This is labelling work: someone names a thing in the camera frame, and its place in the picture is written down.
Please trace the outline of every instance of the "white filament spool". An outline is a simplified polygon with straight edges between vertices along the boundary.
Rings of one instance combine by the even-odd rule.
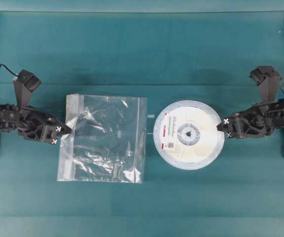
[[[153,138],[157,151],[180,169],[200,169],[212,163],[224,144],[217,130],[219,115],[210,106],[192,100],[175,102],[157,117]]]

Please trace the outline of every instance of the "clear plastic zip bag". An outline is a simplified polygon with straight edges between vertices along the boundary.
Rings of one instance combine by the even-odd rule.
[[[73,94],[66,110],[58,181],[142,182],[146,98]]]

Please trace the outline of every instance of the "teal mat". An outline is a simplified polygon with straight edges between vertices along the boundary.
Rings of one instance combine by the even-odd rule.
[[[256,86],[248,78],[249,71],[256,65],[279,65],[276,67],[284,77],[283,13],[242,14],[249,16],[243,17],[246,21],[263,17],[266,23],[261,27],[255,21],[250,27],[239,31],[237,28],[238,32],[224,26],[223,30],[231,32],[229,37],[204,40],[202,34],[208,35],[208,27],[202,27],[199,33],[183,31],[187,24],[178,27],[179,18],[199,27],[200,24],[220,24],[223,18],[231,25],[232,17],[242,19],[242,15],[115,14],[111,17],[76,14],[72,17],[0,13],[0,62],[15,71],[25,68],[36,73],[44,84],[33,95],[31,104],[62,119],[65,95],[70,93],[147,97],[148,113],[155,117],[172,102],[198,100],[211,105],[224,117],[260,101]],[[143,28],[145,17],[153,20]],[[158,32],[165,24],[157,25],[159,19],[165,17],[172,25],[176,24],[175,28],[170,28],[174,29],[170,34],[171,47],[163,51],[168,52],[164,58],[169,59],[164,61],[169,66],[152,68],[163,57],[156,53],[156,45],[168,40],[167,35]],[[131,28],[123,26],[129,27],[132,38],[121,28],[115,29],[118,18],[120,22],[132,23]],[[96,29],[95,33],[80,30],[77,21],[82,22],[84,28]],[[99,26],[104,26],[100,34]],[[148,32],[150,28],[158,37],[134,37],[135,34],[142,36],[141,31]],[[272,40],[278,29],[282,32]],[[245,31],[258,32],[258,35],[254,41],[245,40],[246,47],[242,47],[236,39],[247,37]],[[183,32],[177,41],[173,39],[177,37],[174,32]],[[28,38],[19,37],[19,33]],[[125,42],[119,41],[119,46],[115,46],[115,36]],[[193,43],[200,37],[201,41]],[[225,45],[226,42],[233,47],[228,53],[223,47],[217,51],[215,46],[215,57],[210,57],[209,51],[203,49],[202,54],[197,54],[206,45]],[[268,49],[276,45],[277,51],[260,51],[253,57],[249,51],[260,49],[261,45]],[[136,58],[122,58],[125,49],[128,54],[140,52],[141,57],[136,53]],[[213,66],[203,67],[208,64],[187,60],[179,63],[183,57],[171,54],[172,50],[183,52],[195,62],[210,62]],[[104,55],[109,57],[108,52],[113,54],[114,60],[104,58]],[[99,59],[91,57],[91,53],[99,55]],[[179,71],[171,70],[173,62],[179,63]],[[190,68],[198,70],[199,65],[223,70],[232,77],[226,80],[228,76],[220,74],[188,76]],[[100,74],[106,72],[108,77]],[[0,103],[15,103],[11,78],[6,72],[0,74]],[[152,131],[153,124],[154,119],[149,119],[148,131]],[[25,141],[15,132],[0,135],[0,236],[284,236],[284,136],[281,131],[263,139],[226,139],[215,162],[197,171],[170,166],[158,155],[151,135],[146,142],[145,175],[141,185],[57,182],[59,146]]]
[[[267,64],[284,85],[284,12],[0,12],[1,62],[61,84],[253,85]]]

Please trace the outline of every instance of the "spool label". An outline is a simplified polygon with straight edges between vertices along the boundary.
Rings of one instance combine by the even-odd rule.
[[[164,117],[164,126],[163,126],[163,150],[175,150],[176,139],[177,139],[177,117],[170,116],[168,113],[165,113]]]

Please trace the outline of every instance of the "robotic arm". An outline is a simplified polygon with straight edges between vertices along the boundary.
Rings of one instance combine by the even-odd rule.
[[[282,77],[271,66],[257,67],[250,77],[257,84],[262,102],[231,114],[217,126],[228,138],[261,138],[270,136],[275,129],[284,130],[284,99],[274,102]]]
[[[32,93],[41,81],[31,72],[22,70],[13,80],[17,106],[0,105],[0,133],[18,130],[26,140],[55,145],[57,136],[71,133],[71,129],[53,116],[28,105]]]

